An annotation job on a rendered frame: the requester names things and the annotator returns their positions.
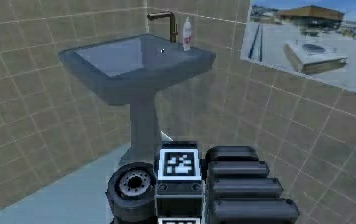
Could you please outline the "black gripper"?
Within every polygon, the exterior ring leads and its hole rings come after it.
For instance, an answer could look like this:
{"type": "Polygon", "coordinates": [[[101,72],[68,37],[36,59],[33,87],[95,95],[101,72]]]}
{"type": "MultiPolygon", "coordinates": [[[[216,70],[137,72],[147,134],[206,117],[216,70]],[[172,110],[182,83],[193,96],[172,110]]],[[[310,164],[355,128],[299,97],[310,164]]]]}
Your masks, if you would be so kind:
{"type": "Polygon", "coordinates": [[[110,224],[156,224],[155,186],[151,163],[133,162],[115,171],[105,192],[113,215],[110,224]]]}

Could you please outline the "white soap bottle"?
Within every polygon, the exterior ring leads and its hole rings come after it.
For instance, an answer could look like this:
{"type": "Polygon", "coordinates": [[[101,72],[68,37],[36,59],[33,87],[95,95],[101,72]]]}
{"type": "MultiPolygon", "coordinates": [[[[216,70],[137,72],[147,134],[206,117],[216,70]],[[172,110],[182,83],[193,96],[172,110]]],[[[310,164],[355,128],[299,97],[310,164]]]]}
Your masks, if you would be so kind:
{"type": "Polygon", "coordinates": [[[191,48],[191,39],[192,39],[192,25],[189,17],[185,19],[182,36],[183,36],[183,49],[185,51],[188,51],[191,48]]]}

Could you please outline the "bronze faucet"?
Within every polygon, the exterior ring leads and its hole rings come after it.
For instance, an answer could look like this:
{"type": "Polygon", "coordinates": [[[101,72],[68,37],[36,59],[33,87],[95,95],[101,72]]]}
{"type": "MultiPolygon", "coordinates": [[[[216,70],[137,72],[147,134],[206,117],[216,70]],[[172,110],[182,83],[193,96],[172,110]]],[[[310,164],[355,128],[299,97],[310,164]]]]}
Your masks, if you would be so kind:
{"type": "Polygon", "coordinates": [[[169,40],[171,43],[176,43],[177,42],[177,24],[176,24],[176,18],[173,12],[171,11],[164,11],[164,12],[156,12],[156,13],[148,13],[147,14],[147,19],[149,21],[153,21],[156,19],[161,19],[161,18],[168,18],[169,19],[169,40]]]}

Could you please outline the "grey pedestal sink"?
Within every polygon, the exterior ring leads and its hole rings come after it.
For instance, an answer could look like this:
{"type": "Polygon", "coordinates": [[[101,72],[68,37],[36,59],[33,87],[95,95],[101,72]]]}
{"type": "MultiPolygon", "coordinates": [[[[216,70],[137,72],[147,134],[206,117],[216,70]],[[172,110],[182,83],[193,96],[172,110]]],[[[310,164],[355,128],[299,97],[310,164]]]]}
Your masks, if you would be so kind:
{"type": "Polygon", "coordinates": [[[131,143],[121,164],[151,161],[162,136],[155,95],[212,69],[216,54],[149,33],[68,48],[66,70],[109,106],[129,107],[131,143]]]}

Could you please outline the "window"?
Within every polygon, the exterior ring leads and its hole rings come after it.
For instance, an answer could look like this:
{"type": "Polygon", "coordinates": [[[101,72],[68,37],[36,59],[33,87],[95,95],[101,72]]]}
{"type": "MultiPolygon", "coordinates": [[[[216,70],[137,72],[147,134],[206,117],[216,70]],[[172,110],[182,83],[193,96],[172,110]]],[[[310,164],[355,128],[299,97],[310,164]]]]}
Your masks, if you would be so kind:
{"type": "Polygon", "coordinates": [[[356,92],[356,0],[248,0],[240,57],[356,92]]]}

